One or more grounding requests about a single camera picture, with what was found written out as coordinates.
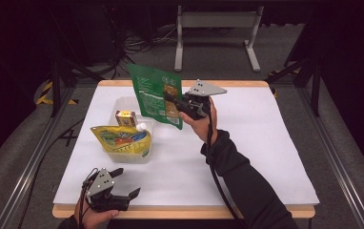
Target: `white tabletop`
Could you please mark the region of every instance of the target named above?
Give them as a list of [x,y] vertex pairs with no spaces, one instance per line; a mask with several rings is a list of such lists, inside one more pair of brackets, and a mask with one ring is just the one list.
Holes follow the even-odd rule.
[[[224,88],[228,90],[226,94],[212,96],[218,129],[230,132],[238,151],[270,182],[284,204],[318,204],[270,88]],[[209,166],[199,153],[202,141],[189,125],[178,130],[154,121],[148,163],[111,161],[90,127],[108,125],[113,110],[119,109],[114,108],[116,100],[134,96],[132,87],[97,87],[53,203],[74,205],[90,171],[105,167],[109,171],[125,169],[115,179],[113,193],[128,195],[141,188],[131,207],[224,206]]]

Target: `wooden table edge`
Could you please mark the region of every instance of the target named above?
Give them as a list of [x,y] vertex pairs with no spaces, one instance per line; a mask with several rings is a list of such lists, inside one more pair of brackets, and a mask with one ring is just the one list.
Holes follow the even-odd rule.
[[[74,204],[54,204],[52,214],[56,218],[68,218],[74,213]],[[313,205],[286,205],[294,219],[310,219],[315,215]],[[181,207],[181,206],[130,206],[117,219],[232,219],[226,206]]]
[[[269,87],[263,80],[204,80],[218,87]],[[191,87],[196,80],[182,80],[182,87]],[[129,79],[123,80],[102,80],[98,86],[131,87]]]

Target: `black sleeve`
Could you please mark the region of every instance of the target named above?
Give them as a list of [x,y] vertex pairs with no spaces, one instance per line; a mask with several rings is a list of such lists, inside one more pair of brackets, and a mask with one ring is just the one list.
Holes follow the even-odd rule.
[[249,228],[298,228],[273,187],[238,153],[228,132],[219,130],[209,153],[203,145],[201,154],[208,155],[208,163],[223,177]]
[[74,215],[72,215],[70,218],[61,221],[57,229],[78,229],[78,224],[77,221],[75,220]]

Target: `person's hand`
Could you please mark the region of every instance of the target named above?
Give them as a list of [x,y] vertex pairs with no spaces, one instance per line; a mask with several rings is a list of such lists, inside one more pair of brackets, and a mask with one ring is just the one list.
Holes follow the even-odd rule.
[[87,203],[87,200],[84,199],[78,199],[77,205],[75,206],[74,211],[74,217],[75,220],[77,220],[77,224],[79,225],[79,209],[81,205],[81,201],[84,201],[83,203],[83,213],[84,217],[82,217],[82,222],[84,224],[85,229],[94,229],[99,226],[99,224],[109,221],[111,219],[114,219],[119,215],[119,211],[117,210],[110,210],[107,212],[95,212],[90,208],[90,205]]
[[[212,98],[209,97],[211,103],[211,113],[212,113],[212,141],[211,145],[217,140],[217,110],[214,107],[214,103],[212,102]],[[182,120],[191,125],[194,132],[199,136],[201,140],[207,143],[207,135],[209,130],[209,116],[201,118],[199,120],[193,120],[187,114],[180,112],[179,116]]]

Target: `wire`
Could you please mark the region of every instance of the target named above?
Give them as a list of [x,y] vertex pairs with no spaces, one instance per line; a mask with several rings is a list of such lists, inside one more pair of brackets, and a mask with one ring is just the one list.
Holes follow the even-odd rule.
[[39,161],[39,164],[37,165],[37,168],[36,168],[36,171],[35,171],[35,174],[33,176],[33,178],[31,179],[31,184],[30,184],[30,193],[28,195],[28,198],[27,198],[27,202],[25,203],[25,209],[24,211],[22,212],[22,217],[21,217],[21,220],[19,221],[19,224],[18,224],[18,229],[22,228],[22,223],[24,222],[24,219],[25,219],[25,215],[28,211],[28,207],[30,205],[30,198],[31,198],[31,195],[33,193],[33,188],[34,188],[34,183],[36,181],[36,178],[37,178],[37,175],[39,173],[39,169],[40,169],[40,166],[42,165],[42,162],[43,160],[45,159],[45,156],[47,154],[47,152],[51,149],[51,147],[54,145],[54,143],[60,139],[60,137],[64,136],[66,133],[68,133],[73,127],[75,127],[76,125],[78,125],[79,123],[81,123],[82,121],[84,121],[85,117],[81,118],[81,120],[77,121],[75,124],[73,124],[72,126],[70,126],[66,131],[64,131],[60,136],[58,136],[50,145],[49,147],[46,149],[45,153],[43,154],[42,158],[40,159]]
[[233,215],[233,218],[240,224],[240,226],[243,229],[248,228],[245,225],[245,222],[243,222],[239,219],[238,215],[235,213],[232,206],[230,205],[226,195],[223,192],[223,189],[221,188],[220,181],[218,180],[217,175],[215,174],[214,165],[212,164],[212,161],[209,160],[210,145],[212,143],[212,112],[211,112],[211,110],[208,110],[207,113],[208,113],[208,117],[209,117],[209,130],[208,130],[207,142],[206,142],[206,158],[208,159],[208,162],[210,165],[210,169],[212,172],[212,178],[214,179],[215,185],[217,186],[218,192],[220,193],[221,197],[223,198],[224,203],[226,204],[227,208],[230,210],[231,214]]

